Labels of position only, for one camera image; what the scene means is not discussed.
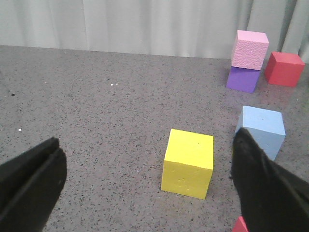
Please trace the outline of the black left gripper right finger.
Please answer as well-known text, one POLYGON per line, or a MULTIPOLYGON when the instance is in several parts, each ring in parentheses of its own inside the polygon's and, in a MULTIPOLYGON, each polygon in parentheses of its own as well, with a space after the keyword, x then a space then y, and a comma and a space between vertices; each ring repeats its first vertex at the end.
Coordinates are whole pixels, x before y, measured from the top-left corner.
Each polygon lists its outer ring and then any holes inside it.
POLYGON ((251 232, 307 232, 309 184, 270 160, 245 128, 233 140, 231 176, 251 232))

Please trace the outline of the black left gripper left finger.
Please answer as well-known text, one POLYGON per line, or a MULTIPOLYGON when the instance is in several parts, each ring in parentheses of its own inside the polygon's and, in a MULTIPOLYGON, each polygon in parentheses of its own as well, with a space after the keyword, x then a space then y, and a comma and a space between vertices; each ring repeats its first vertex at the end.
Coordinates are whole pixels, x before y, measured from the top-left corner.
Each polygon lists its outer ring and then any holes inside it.
POLYGON ((66 154, 55 137, 1 164, 0 230, 42 231, 66 177, 66 154))

